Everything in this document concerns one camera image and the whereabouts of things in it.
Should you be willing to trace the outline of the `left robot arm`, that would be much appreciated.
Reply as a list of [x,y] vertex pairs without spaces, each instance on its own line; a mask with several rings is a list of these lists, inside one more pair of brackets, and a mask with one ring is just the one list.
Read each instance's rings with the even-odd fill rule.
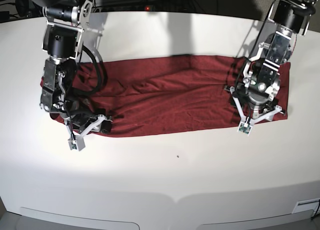
[[265,41],[255,41],[234,84],[224,88],[238,111],[239,132],[249,135],[255,124],[272,121],[276,114],[286,113],[276,98],[281,85],[280,67],[293,54],[292,38],[307,33],[317,1],[272,1],[260,32],[264,31],[266,23],[274,24],[274,31]]

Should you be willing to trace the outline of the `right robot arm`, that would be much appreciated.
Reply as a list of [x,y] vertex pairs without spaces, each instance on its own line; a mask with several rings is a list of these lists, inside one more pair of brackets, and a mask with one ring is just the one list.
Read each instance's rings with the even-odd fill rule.
[[[82,97],[97,93],[103,76],[95,55],[84,45],[88,33],[93,0],[31,0],[42,8],[46,17],[46,30],[42,50],[48,58],[44,64],[40,107],[51,115],[61,117],[69,133],[71,150],[85,148],[84,137],[101,132],[103,126],[112,125],[112,118],[98,114],[81,102]],[[86,53],[96,72],[96,86],[90,90],[73,87],[80,64],[77,59]]]

